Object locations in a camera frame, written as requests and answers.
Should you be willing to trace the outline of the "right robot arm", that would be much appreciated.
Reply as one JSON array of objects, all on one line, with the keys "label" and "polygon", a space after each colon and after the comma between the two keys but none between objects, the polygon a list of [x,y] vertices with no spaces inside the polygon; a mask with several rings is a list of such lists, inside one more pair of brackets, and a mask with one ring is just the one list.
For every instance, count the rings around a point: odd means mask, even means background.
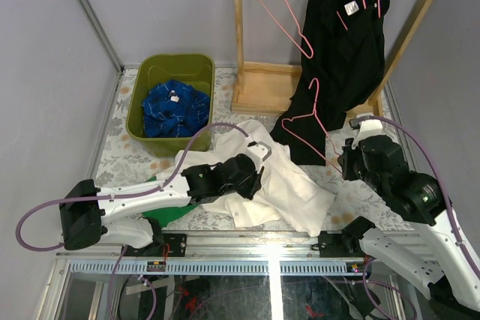
[{"label": "right robot arm", "polygon": [[370,220],[357,217],[321,251],[335,255],[369,256],[380,260],[411,283],[440,319],[479,318],[479,277],[455,240],[451,203],[438,181],[410,170],[402,148],[384,135],[357,141],[349,138],[338,163],[345,181],[363,181],[421,236],[434,255],[427,262],[385,235]]}]

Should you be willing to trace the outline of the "white shirt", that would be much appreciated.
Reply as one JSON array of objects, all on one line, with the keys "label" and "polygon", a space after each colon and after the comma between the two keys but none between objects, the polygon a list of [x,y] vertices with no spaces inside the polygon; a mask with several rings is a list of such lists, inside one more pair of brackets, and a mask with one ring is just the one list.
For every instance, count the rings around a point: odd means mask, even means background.
[{"label": "white shirt", "polygon": [[261,178],[261,189],[252,200],[232,193],[204,204],[202,208],[230,215],[237,228],[283,219],[297,232],[307,232],[311,237],[319,235],[335,195],[318,186],[294,164],[290,159],[290,148],[275,142],[261,122],[249,119],[238,126],[252,140],[271,148]]}]

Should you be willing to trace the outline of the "blue plaid shirt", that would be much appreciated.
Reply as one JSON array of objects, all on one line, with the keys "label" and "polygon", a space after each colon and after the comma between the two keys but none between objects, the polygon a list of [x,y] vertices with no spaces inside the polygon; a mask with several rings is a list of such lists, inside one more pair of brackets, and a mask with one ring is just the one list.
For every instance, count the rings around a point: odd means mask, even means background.
[{"label": "blue plaid shirt", "polygon": [[192,85],[170,79],[152,88],[142,101],[148,138],[191,137],[207,125],[211,99]]}]

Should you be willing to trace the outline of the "aluminium rail frame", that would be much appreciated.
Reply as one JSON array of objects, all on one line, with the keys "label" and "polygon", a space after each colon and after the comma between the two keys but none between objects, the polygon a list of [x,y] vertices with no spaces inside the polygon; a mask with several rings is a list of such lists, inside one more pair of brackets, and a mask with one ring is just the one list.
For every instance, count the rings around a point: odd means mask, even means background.
[{"label": "aluminium rail frame", "polygon": [[434,284],[448,283],[456,301],[479,310],[479,276],[460,249],[451,229],[418,224],[413,231],[322,232],[318,238],[295,232],[209,232],[184,234],[185,245],[176,244],[171,254],[141,255],[139,250],[121,253],[114,247],[95,245],[87,250],[58,253],[38,319],[58,319],[69,275],[86,274],[247,274],[261,275],[278,262],[283,275],[352,276],[353,263],[365,256],[382,262],[433,298]]}]

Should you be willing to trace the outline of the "pink hanger of white shirt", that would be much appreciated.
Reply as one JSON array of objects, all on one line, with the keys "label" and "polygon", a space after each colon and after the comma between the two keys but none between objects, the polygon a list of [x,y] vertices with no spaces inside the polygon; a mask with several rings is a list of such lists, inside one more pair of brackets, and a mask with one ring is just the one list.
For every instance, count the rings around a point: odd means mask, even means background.
[{"label": "pink hanger of white shirt", "polygon": [[316,91],[315,91],[315,95],[314,95],[314,99],[313,99],[313,106],[312,106],[312,110],[310,113],[307,113],[307,114],[303,114],[303,115],[296,115],[296,116],[293,116],[291,118],[284,118],[281,120],[281,126],[283,128],[283,130],[285,130],[286,132],[288,132],[291,136],[294,136],[295,138],[297,138],[297,140],[299,140],[300,142],[302,142],[304,145],[306,145],[307,147],[309,147],[310,150],[314,151],[318,156],[320,156],[327,164],[329,164],[330,166],[332,166],[335,170],[337,170],[340,174],[342,174],[342,170],[336,166],[332,161],[330,161],[324,154],[322,154],[320,151],[318,151],[312,144],[310,144],[308,141],[306,141],[305,139],[303,139],[302,137],[300,137],[299,135],[297,135],[296,133],[294,133],[293,131],[289,130],[287,127],[286,127],[286,122],[290,122],[290,123],[293,123],[294,121],[296,120],[299,120],[299,119],[303,119],[303,118],[314,118],[315,121],[318,123],[318,125],[321,127],[325,137],[327,138],[327,140],[330,141],[330,143],[332,144],[332,147],[333,147],[333,151],[336,155],[340,156],[340,154],[337,152],[337,149],[335,147],[335,144],[333,143],[333,140],[332,138],[330,137],[329,133],[327,132],[326,128],[324,127],[323,123],[321,122],[318,114],[317,114],[317,101],[318,101],[318,96],[319,96],[319,89],[320,89],[320,81],[315,77],[313,78],[311,81],[310,81],[310,84],[308,86],[308,89],[311,89],[313,85],[316,85]]}]

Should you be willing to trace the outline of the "floral table mat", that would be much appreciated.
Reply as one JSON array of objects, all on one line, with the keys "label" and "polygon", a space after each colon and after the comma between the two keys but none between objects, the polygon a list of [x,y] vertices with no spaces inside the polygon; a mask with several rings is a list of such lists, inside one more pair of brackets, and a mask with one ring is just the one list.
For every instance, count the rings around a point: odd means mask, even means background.
[{"label": "floral table mat", "polygon": [[[239,123],[249,115],[231,112],[235,68],[218,68],[215,71],[213,121]],[[138,184],[171,167],[170,157],[157,158],[148,153],[126,131],[128,107],[137,77],[137,70],[126,70],[119,81],[119,90],[114,103],[112,118],[103,153],[94,175],[100,186],[124,186]],[[391,212],[367,185],[360,181],[345,182],[331,166],[303,166],[303,170],[323,189],[333,192],[335,199],[328,210],[322,227],[325,230],[340,230],[357,216],[363,216],[385,231],[406,231],[410,226]],[[229,231],[235,229],[234,220],[227,214],[219,214],[195,208],[166,229]]]}]

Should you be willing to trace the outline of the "olive green plastic basket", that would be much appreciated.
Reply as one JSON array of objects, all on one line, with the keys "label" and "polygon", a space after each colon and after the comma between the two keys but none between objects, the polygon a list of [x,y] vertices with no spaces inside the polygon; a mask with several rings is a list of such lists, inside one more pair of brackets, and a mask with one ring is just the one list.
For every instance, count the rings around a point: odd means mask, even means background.
[{"label": "olive green plastic basket", "polygon": [[160,54],[148,57],[140,65],[130,106],[127,114],[126,129],[129,135],[156,157],[173,156],[185,148],[191,137],[148,138],[143,128],[142,101],[149,91],[158,84],[170,79],[192,85],[196,90],[206,93],[211,99],[209,120],[211,121],[215,63],[203,54]]}]

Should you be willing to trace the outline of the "wooden clothes rack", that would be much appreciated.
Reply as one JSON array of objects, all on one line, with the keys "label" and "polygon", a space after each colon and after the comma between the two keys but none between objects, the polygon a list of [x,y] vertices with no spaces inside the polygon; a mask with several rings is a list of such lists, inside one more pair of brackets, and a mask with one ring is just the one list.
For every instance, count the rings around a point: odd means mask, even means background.
[{"label": "wooden clothes rack", "polygon": [[[394,68],[413,38],[434,0],[415,0],[409,16],[393,43],[385,62],[382,82],[363,104],[347,112],[349,117],[372,112],[384,115],[382,92]],[[276,116],[284,113],[295,92],[301,76],[301,67],[291,64],[274,64],[245,61],[242,0],[235,2],[235,40],[238,75],[234,85],[231,110],[248,115]]]}]

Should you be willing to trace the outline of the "green cloth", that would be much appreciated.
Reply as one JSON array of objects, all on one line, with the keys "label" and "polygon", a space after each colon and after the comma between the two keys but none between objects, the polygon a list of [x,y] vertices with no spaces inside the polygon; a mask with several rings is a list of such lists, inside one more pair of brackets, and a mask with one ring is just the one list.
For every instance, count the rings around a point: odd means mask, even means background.
[{"label": "green cloth", "polygon": [[169,223],[179,220],[186,214],[196,209],[196,205],[187,205],[181,208],[159,208],[151,211],[142,212],[142,216],[145,218],[152,218],[157,220],[162,227],[167,226]]}]

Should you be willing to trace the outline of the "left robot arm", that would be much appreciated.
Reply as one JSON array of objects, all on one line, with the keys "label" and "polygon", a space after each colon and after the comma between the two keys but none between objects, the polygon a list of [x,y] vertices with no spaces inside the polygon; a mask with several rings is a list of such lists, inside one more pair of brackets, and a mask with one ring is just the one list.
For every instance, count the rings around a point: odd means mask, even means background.
[{"label": "left robot arm", "polygon": [[92,179],[81,181],[59,207],[64,248],[124,244],[156,256],[164,247],[160,225],[134,220],[134,214],[208,204],[232,193],[251,200],[261,188],[264,162],[258,155],[237,154],[213,166],[188,167],[171,181],[129,187],[96,187]]}]

